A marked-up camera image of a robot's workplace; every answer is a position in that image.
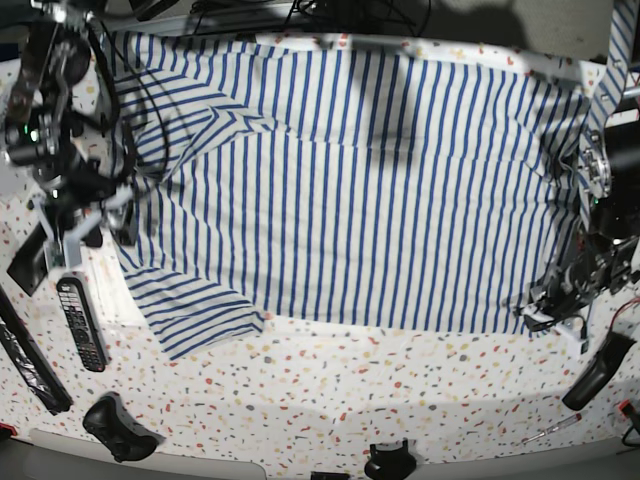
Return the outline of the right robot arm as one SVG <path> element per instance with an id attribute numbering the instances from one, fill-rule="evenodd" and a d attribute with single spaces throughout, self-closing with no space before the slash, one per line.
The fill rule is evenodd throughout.
<path id="1" fill-rule="evenodd" d="M 75 140 L 85 127 L 106 134 L 119 126 L 120 103 L 93 19 L 108 15 L 104 1 L 34 1 L 41 16 L 31 24 L 20 69 L 1 98 L 1 157 L 30 171 L 41 191 L 32 204 L 45 232 L 49 268 L 72 269 L 82 262 L 81 245 L 101 224 L 128 224 L 134 192 L 136 152 L 131 130 L 121 169 L 100 172 L 100 162 L 82 153 Z M 73 106 L 72 90 L 96 65 L 108 94 L 108 114 L 89 117 Z"/>

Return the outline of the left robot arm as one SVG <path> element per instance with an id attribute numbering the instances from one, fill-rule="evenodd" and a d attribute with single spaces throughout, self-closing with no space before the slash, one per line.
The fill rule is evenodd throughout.
<path id="1" fill-rule="evenodd" d="M 611 124 L 638 92 L 627 72 L 606 72 L 588 102 L 577 144 L 561 156 L 576 199 L 576 226 L 537 274 L 517 309 L 534 334 L 562 338 L 570 356 L 589 349 L 587 316 L 595 300 L 639 280 L 639 123 Z"/>

